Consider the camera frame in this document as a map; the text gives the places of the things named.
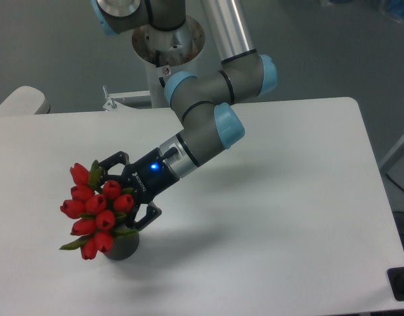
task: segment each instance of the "flower bud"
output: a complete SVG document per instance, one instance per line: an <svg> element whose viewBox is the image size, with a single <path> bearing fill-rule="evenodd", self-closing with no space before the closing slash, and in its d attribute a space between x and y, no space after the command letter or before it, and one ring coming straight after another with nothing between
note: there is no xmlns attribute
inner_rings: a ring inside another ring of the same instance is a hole
<svg viewBox="0 0 404 316"><path fill-rule="evenodd" d="M107 208L107 200L103 194L92 196L84 204L86 212L99 214Z"/></svg>
<svg viewBox="0 0 404 316"><path fill-rule="evenodd" d="M103 186L102 193L107 199L116 199L121 195L121 185L114 180L108 180Z"/></svg>
<svg viewBox="0 0 404 316"><path fill-rule="evenodd" d="M114 237L112 237L108 231L101 230L95 234L96 249L98 249L100 252L108 252L111 250L113 244Z"/></svg>
<svg viewBox="0 0 404 316"><path fill-rule="evenodd" d="M134 199L131 194L124 194L119 196L114 201L114 209L118 212L128 213L134 205Z"/></svg>
<svg viewBox="0 0 404 316"><path fill-rule="evenodd" d="M115 215L110 210L105 210L96 216L96 227L101 230L109 230L115 225Z"/></svg>
<svg viewBox="0 0 404 316"><path fill-rule="evenodd" d="M77 201L86 202L92 196L95 195L95 191L89 188L88 186L84 186L83 184L77 184L71 188L71 196L72 199Z"/></svg>
<svg viewBox="0 0 404 316"><path fill-rule="evenodd" d="M89 235L95 232L96 223L94 219L79 219L71 229L71 234L76 236Z"/></svg>
<svg viewBox="0 0 404 316"><path fill-rule="evenodd" d="M78 219L79 214L84 213L84 203L66 199L62 206L60 206L60 210L71 219Z"/></svg>
<svg viewBox="0 0 404 316"><path fill-rule="evenodd" d="M80 163L75 163L74 167L70 168L72 180L75 184L87 185L89 181L89 171Z"/></svg>
<svg viewBox="0 0 404 316"><path fill-rule="evenodd" d="M82 252L83 259L94 259L96 257L96 253L98 252L95 245L95 238L90 237L88 241L80 247L80 250Z"/></svg>

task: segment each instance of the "silver metal tube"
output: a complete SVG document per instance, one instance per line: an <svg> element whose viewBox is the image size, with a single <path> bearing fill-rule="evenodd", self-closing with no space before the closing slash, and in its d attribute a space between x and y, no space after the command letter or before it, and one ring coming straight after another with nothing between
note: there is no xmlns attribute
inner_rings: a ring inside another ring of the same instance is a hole
<svg viewBox="0 0 404 316"><path fill-rule="evenodd" d="M202 0L222 60L254 49L240 0Z"/></svg>

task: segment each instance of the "screw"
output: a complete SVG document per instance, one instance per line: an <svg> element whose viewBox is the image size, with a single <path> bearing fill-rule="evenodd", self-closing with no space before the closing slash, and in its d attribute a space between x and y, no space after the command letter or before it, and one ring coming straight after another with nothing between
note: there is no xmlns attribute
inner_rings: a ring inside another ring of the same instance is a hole
<svg viewBox="0 0 404 316"><path fill-rule="evenodd" d="M170 69L169 69L168 67L164 67L164 68L162 69L162 73L163 73L164 75L168 75L168 74L171 74L171 71L170 71Z"/></svg>
<svg viewBox="0 0 404 316"><path fill-rule="evenodd" d="M117 108L117 104L115 103L115 101L114 101L113 98L111 98L111 107L112 107L113 109L116 109L116 108Z"/></svg>

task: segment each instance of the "robotic arm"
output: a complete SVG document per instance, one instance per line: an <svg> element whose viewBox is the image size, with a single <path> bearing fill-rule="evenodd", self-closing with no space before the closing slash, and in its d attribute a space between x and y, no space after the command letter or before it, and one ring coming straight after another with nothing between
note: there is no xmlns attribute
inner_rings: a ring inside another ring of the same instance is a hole
<svg viewBox="0 0 404 316"><path fill-rule="evenodd" d="M186 58L180 58L183 51L194 51L192 39L183 38L188 33L185 0L92 0L92 4L108 34L147 26L151 40L155 38L158 45L148 43L149 58L158 67L185 64ZM123 152L100 163L105 171L101 182L114 179L135 189L136 207L128 226L139 230L161 214L153 203L158 194L244 136L244 126L230 105L267 93L277 84L272 59L257 54L254 48L240 1L202 0L202 4L222 69L207 78L197 78L188 71L176 72L166 83L164 77L159 78L183 129L133 164ZM125 166L121 176L108 174L118 163ZM136 222L141 204L148 205L146 216Z"/></svg>

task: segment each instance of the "white table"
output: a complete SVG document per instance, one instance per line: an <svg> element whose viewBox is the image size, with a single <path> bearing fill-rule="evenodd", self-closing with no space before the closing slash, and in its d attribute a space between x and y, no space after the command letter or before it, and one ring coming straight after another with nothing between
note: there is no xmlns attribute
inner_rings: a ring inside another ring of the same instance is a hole
<svg viewBox="0 0 404 316"><path fill-rule="evenodd" d="M73 240L74 162L140 158L169 109L0 118L0 315L331 315L404 308L403 250L357 103L234 106L246 136L156 198L122 262Z"/></svg>

